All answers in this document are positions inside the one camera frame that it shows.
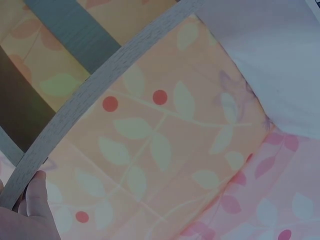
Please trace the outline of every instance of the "pink fabric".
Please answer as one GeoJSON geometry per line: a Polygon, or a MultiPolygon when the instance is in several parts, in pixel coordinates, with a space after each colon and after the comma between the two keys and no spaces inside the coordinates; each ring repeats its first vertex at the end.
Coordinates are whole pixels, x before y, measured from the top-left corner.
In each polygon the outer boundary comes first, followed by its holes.
{"type": "Polygon", "coordinates": [[[320,141],[275,129],[178,240],[320,240],[320,141]]]}

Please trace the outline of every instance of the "floral pattern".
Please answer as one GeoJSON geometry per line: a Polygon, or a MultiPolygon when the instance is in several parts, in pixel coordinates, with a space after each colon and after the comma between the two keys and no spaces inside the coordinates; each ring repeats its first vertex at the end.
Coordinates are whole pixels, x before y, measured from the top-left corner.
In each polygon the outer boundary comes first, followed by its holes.
{"type": "MultiPolygon", "coordinates": [[[[42,167],[63,240],[171,239],[223,191],[268,132],[257,99],[239,119],[238,85],[226,90],[222,71],[246,85],[192,15],[89,108],[42,167]]],[[[244,211],[232,194],[221,206],[244,211]]],[[[194,233],[217,235],[201,223],[184,234],[194,233]]]]}
{"type": "Polygon", "coordinates": [[[274,129],[225,190],[177,239],[199,240],[207,229],[215,232],[209,240],[320,239],[319,145],[319,140],[274,129]],[[241,211],[226,211],[226,196],[233,196],[241,211]],[[195,223],[201,230],[192,231],[195,223]]]}

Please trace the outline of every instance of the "hand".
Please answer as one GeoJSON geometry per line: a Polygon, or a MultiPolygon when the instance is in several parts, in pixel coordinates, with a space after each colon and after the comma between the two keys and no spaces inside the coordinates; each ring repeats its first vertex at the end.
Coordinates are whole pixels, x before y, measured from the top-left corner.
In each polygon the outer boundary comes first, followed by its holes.
{"type": "Polygon", "coordinates": [[[0,207],[0,240],[61,240],[47,198],[46,173],[38,171],[16,206],[18,212],[0,207]]]}

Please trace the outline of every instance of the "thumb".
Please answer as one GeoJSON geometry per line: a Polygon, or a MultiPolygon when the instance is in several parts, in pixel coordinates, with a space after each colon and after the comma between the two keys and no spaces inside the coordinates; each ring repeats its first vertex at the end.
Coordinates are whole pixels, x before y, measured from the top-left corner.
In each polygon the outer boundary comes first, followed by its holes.
{"type": "Polygon", "coordinates": [[[44,171],[37,171],[30,181],[25,192],[26,212],[29,217],[34,216],[53,220],[48,205],[46,177],[47,175],[44,171]]]}

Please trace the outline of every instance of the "white fabric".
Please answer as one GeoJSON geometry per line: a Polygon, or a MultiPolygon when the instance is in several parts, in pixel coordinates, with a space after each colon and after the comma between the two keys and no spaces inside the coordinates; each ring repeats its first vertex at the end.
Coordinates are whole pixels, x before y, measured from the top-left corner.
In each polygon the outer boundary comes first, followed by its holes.
{"type": "Polygon", "coordinates": [[[197,15],[275,125],[320,139],[320,23],[305,0],[209,0],[197,15]]]}

